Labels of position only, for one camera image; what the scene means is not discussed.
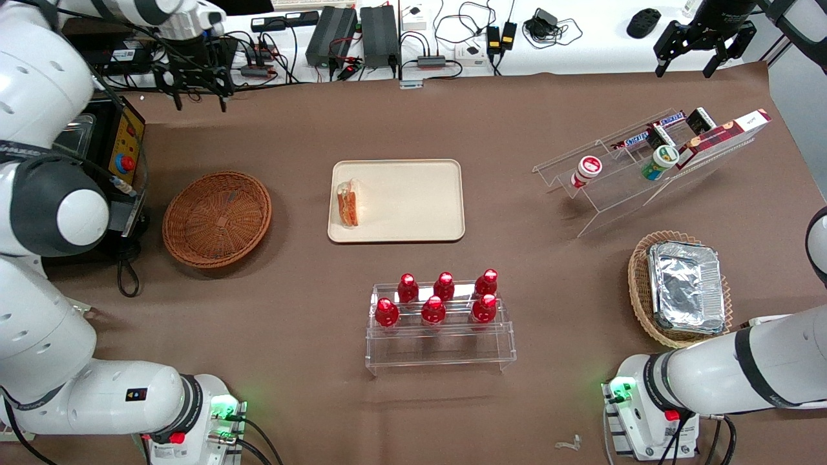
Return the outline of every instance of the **woven basket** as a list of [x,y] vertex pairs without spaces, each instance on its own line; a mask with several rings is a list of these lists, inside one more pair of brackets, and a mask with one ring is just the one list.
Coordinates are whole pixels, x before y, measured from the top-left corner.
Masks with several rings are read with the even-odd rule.
[[[632,298],[634,316],[638,318],[643,329],[650,336],[667,347],[685,348],[694,343],[712,339],[716,335],[663,329],[655,323],[652,307],[652,287],[649,279],[648,250],[652,245],[666,241],[703,245],[694,237],[676,231],[658,231],[644,237],[638,242],[638,246],[632,252],[632,257],[629,258],[629,296]],[[724,309],[726,312],[726,325],[721,334],[726,334],[732,328],[732,300],[729,298],[729,285],[723,276],[721,276],[721,288],[724,292]]]
[[273,207],[267,188],[236,171],[196,180],[176,195],[164,214],[164,245],[195,268],[238,261],[264,237]]

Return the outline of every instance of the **red button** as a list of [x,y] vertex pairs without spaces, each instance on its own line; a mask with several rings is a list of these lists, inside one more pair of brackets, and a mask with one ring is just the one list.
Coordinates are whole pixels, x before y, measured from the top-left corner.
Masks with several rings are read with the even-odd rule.
[[124,170],[132,171],[135,169],[135,160],[131,156],[124,156],[121,158],[121,166]]

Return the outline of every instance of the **white box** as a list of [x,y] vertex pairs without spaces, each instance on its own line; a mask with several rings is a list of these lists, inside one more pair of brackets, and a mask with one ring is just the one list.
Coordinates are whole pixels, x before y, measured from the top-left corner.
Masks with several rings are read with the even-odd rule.
[[465,68],[486,66],[488,55],[485,54],[485,44],[477,39],[456,44],[454,46],[454,60]]
[[422,3],[408,5],[402,9],[402,30],[425,31],[428,29],[429,18],[428,9]]

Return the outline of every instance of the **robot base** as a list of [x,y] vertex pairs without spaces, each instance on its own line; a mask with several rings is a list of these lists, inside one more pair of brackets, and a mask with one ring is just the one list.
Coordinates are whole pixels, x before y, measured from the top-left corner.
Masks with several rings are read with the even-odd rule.
[[[678,420],[667,420],[663,412],[649,399],[643,384],[643,366],[648,359],[646,355],[627,358],[620,364],[617,376],[609,381],[609,384],[603,385],[606,412],[613,416],[613,412],[616,411],[625,438],[634,457],[639,461],[660,460],[678,426]],[[609,400],[617,395],[625,397],[626,401],[609,404]],[[698,415],[693,415],[686,421],[677,440],[678,458],[694,457],[697,439]],[[672,457],[675,447],[673,443],[667,458]]]
[[196,375],[203,388],[201,413],[183,443],[158,444],[149,440],[152,465],[222,465],[227,448],[232,446],[207,441],[211,432],[231,433],[233,423],[216,418],[218,414],[239,414],[240,405],[223,381],[213,375]]

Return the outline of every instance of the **white table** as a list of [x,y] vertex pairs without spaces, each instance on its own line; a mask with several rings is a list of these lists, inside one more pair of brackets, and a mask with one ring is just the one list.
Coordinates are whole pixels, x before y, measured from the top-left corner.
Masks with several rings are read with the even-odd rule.
[[[423,4],[428,11],[428,28],[424,31],[419,31],[428,38],[431,46],[432,54],[436,54],[436,40],[433,38],[433,19],[437,10],[440,7],[439,0],[398,0],[397,17],[399,11],[404,10],[411,5]],[[440,17],[445,15],[457,14],[457,10],[462,3],[462,0],[445,0],[444,8],[440,13]],[[557,0],[537,0],[535,2],[526,2],[526,0],[516,0],[514,5],[514,13],[512,15],[512,22],[518,24],[517,36],[514,40],[514,49],[505,54],[502,64],[500,65],[500,72],[504,75],[526,75],[536,73],[554,73],[554,74],[598,74],[598,73],[653,73],[657,62],[653,52],[653,46],[657,38],[661,35],[667,24],[673,19],[682,23],[687,23],[689,20],[681,15],[681,7],[684,0],[580,0],[580,1],[557,1]],[[364,6],[378,6],[382,4],[379,0],[358,0],[356,9]],[[511,7],[510,0],[490,0],[489,5],[497,11],[496,26],[502,29],[503,24],[509,14]],[[522,25],[529,19],[537,7],[550,12],[558,19],[573,18],[580,29],[583,30],[583,36],[571,43],[568,46],[553,46],[544,50],[535,50],[526,41],[522,33]],[[643,39],[633,39],[626,34],[626,26],[634,13],[646,8],[653,7],[661,12],[662,17],[658,22],[655,30],[644,37]],[[476,19],[477,24],[484,26],[487,23],[487,12],[481,8],[466,7],[463,13],[468,14]],[[264,15],[238,16],[228,17],[224,22],[224,30],[230,31],[246,31],[251,33],[251,20],[257,17],[272,17],[274,15],[282,15],[283,12],[268,13]],[[318,75],[316,69],[307,65],[304,58],[304,52],[307,49],[307,44],[310,42],[310,37],[313,35],[313,26],[296,27],[296,37],[298,39],[298,62],[295,65],[294,76],[304,82],[317,82]],[[462,27],[455,19],[448,19],[440,26],[440,36],[450,38],[453,40],[460,40],[467,38],[469,33]],[[562,38],[562,41],[568,41],[570,36],[574,34],[574,28],[570,28],[569,32]],[[276,45],[282,54],[287,55],[289,62],[292,65],[294,61],[294,40],[290,29],[285,31],[269,32],[270,36],[275,40]],[[234,34],[239,38],[246,37],[243,34]],[[476,43],[480,45],[485,44],[484,36],[476,38]],[[453,44],[440,42],[439,50],[442,55],[445,55],[448,60],[452,60]],[[712,56],[712,51],[695,51],[682,57],[677,58],[669,67],[669,71],[687,71],[687,70],[702,70],[706,63]],[[422,54],[422,47],[416,40],[408,39],[403,43],[402,60],[404,63],[407,60],[415,59]],[[361,43],[358,42],[351,47],[348,55],[360,56],[362,55]],[[722,68],[740,64],[740,60],[735,62],[728,62],[722,65]],[[246,64],[246,59],[241,52],[237,53],[233,68],[239,68]],[[279,77],[270,81],[270,84],[282,84],[284,82],[285,72],[276,66],[279,71]],[[407,79],[423,79],[431,76],[450,75],[456,73],[457,68],[449,65],[444,70],[436,71],[422,71],[418,70],[414,64],[408,65],[404,69],[404,78]],[[327,82],[328,74],[326,69],[319,69],[322,76],[322,81]],[[477,68],[466,67],[461,76],[490,76],[493,74],[493,69],[490,65]],[[247,82],[248,84],[260,84],[266,79],[245,79],[241,77],[238,71],[232,71],[234,82],[240,84]],[[357,80],[359,75],[350,78],[349,80]],[[377,70],[367,70],[363,75],[363,80],[368,79],[391,79],[392,73],[390,68],[379,68]],[[138,85],[154,85],[151,76],[136,77]]]

